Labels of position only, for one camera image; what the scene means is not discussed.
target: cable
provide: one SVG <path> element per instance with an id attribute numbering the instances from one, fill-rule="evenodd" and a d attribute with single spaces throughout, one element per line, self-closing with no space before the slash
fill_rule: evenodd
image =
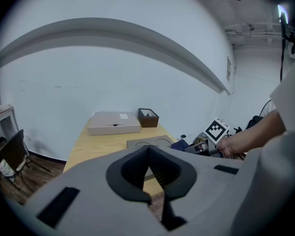
<path id="1" fill-rule="evenodd" d="M 225 118 L 225 116 L 227 115 L 228 110 L 230 109 L 230 106 L 231 106 L 231 102 L 232 102 L 232 98 L 233 98 L 233 94 L 234 94 L 234 88 L 235 88 L 235 74 L 236 74 L 236 70 L 235 70 L 235 73 L 234 73 L 234 85 L 233 85 L 232 97 L 231 97 L 230 104 L 228 105 L 228 109 L 227 109 L 227 111 L 226 111 L 226 113 L 225 113 L 225 115 L 224 115 L 222 121 L 224 121 L 224 118 Z"/>

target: wooden floor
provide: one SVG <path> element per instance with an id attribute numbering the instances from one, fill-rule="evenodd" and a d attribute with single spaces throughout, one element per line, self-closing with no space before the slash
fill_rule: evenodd
<path id="1" fill-rule="evenodd" d="M 60 175 L 63 172 L 65 166 L 64 164 L 51 162 L 34 155 L 31 155 L 30 159 L 51 171 L 49 173 L 33 163 L 29 163 L 29 168 L 23 168 L 23 178 L 29 187 L 33 189 L 33 191 L 37 191 L 40 187 Z M 0 175 L 2 194 L 10 199 L 24 204 L 34 192 L 32 192 L 27 187 L 20 176 L 16 176 L 14 183 L 18 188 L 21 189 L 20 191 L 17 190 L 9 180 Z M 152 196 L 152 204 L 149 206 L 149 208 L 158 220 L 161 220 L 162 218 L 163 206 L 164 192 Z"/>

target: cardboard box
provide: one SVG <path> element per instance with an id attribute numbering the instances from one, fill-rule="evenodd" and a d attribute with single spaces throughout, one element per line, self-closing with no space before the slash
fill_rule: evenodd
<path id="1" fill-rule="evenodd" d="M 139 108 L 138 119 L 142 128 L 156 128 L 159 116 L 152 109 Z"/>
<path id="2" fill-rule="evenodd" d="M 90 136 L 138 133 L 141 126 L 133 113 L 96 112 L 89 125 Z"/>

